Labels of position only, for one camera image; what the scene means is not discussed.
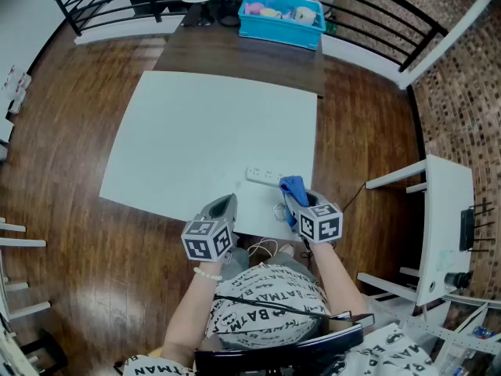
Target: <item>white wall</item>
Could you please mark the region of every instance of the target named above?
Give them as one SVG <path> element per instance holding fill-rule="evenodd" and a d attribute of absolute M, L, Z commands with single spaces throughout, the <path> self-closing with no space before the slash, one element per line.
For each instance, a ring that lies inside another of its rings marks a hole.
<path fill-rule="evenodd" d="M 0 0 L 0 82 L 13 64 L 27 70 L 63 20 L 54 0 Z"/>

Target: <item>wooden floor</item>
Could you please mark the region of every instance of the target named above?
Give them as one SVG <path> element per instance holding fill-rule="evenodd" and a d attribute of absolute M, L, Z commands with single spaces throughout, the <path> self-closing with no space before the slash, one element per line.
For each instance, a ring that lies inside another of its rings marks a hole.
<path fill-rule="evenodd" d="M 47 248 L 3 248 L 2 255 L 6 275 L 30 284 L 9 293 L 10 309 L 52 303 L 11 322 L 20 342 L 44 327 L 68 355 L 66 374 L 114 374 L 114 361 L 161 344 L 193 275 L 181 222 L 99 198 L 128 101 L 165 40 L 72 41 L 64 28 L 38 62 L 0 167 L 0 215 L 25 225 L 26 238 L 46 239 Z M 343 207 L 367 179 L 417 160 L 406 94 L 327 60 L 314 189 Z M 411 248 L 419 261 L 420 198 L 401 189 L 360 193 L 344 214 L 337 246 L 352 277 L 364 271 L 392 278 Z"/>

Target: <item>power strip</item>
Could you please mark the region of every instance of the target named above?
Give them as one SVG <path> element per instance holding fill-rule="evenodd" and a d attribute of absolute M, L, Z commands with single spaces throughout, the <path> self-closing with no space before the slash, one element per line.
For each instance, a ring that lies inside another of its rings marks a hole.
<path fill-rule="evenodd" d="M 249 166 L 245 171 L 245 178 L 248 181 L 269 186 L 278 186 L 282 177 L 285 177 L 285 175 L 281 172 L 274 172 L 258 166 Z"/>

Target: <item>white table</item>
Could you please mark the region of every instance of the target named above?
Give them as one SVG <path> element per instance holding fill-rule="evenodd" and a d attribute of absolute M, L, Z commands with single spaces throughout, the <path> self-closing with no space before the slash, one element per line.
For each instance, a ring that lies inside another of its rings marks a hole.
<path fill-rule="evenodd" d="M 278 188 L 248 182 L 259 165 L 312 182 L 315 94 L 239 78 L 146 71 L 111 150 L 100 196 L 191 220 L 229 193 L 236 232 L 293 239 L 277 222 Z"/>
<path fill-rule="evenodd" d="M 470 269 L 471 253 L 460 251 L 460 220 L 461 211 L 474 204 L 471 170 L 428 155 L 419 163 L 366 183 L 366 188 L 372 189 L 421 172 L 426 172 L 427 181 L 407 188 L 407 193 L 425 191 L 423 250 L 420 268 L 413 274 L 420 278 L 417 290 L 369 274 L 358 275 L 359 280 L 414 301 L 418 306 L 455 290 L 444 283 L 447 273 L 468 272 Z"/>

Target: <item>person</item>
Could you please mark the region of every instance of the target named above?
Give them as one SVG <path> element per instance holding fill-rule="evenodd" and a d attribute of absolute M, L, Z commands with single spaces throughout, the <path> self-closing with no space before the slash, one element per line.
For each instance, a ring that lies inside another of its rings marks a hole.
<path fill-rule="evenodd" d="M 363 296 L 331 244 L 311 244 L 325 291 L 305 266 L 294 260 L 294 247 L 284 245 L 264 263 L 249 269 L 248 252 L 235 248 L 231 262 L 202 262 L 168 325 L 160 358 L 133 356 L 126 376 L 194 375 L 194 352 L 218 337 L 223 349 L 255 349 L 292 344 L 312 337 L 317 320 L 217 295 L 279 302 L 310 313 L 368 313 Z M 330 374 L 438 375 L 429 356 L 396 324 L 372 331 L 361 345 L 337 358 Z M 211 374 L 218 374 L 214 369 Z"/>

